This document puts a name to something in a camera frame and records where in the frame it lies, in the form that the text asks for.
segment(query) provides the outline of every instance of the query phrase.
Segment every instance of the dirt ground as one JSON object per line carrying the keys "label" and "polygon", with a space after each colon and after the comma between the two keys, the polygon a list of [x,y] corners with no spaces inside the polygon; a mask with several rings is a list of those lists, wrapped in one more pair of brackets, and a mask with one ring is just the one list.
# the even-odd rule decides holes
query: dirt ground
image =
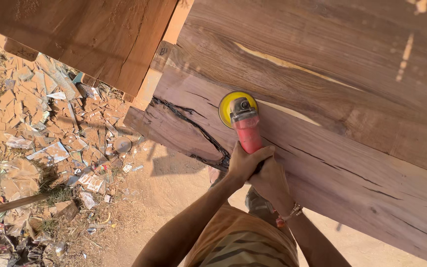
{"label": "dirt ground", "polygon": [[[206,165],[171,151],[160,144],[145,141],[133,156],[133,166],[143,169],[130,172],[120,188],[127,186],[131,200],[115,203],[115,229],[95,233],[83,245],[87,258],[80,255],[84,266],[131,266],[143,246],[156,231],[182,209],[205,193],[210,186]],[[249,186],[237,191],[229,202],[246,210],[244,198]],[[362,267],[427,267],[427,262],[340,225],[313,211],[305,214],[339,249],[352,266]],[[307,266],[300,253],[300,266]]]}

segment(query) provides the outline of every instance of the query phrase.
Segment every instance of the yellow sanding pad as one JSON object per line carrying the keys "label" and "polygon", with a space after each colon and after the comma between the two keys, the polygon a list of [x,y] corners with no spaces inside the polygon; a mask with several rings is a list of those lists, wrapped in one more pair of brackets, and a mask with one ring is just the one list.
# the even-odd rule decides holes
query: yellow sanding pad
{"label": "yellow sanding pad", "polygon": [[256,100],[249,94],[245,92],[235,91],[227,94],[220,101],[220,105],[218,106],[218,116],[220,120],[222,120],[223,124],[228,128],[232,127],[231,118],[230,118],[230,102],[239,97],[246,97],[250,106],[254,107],[258,111],[258,105],[256,104]]}

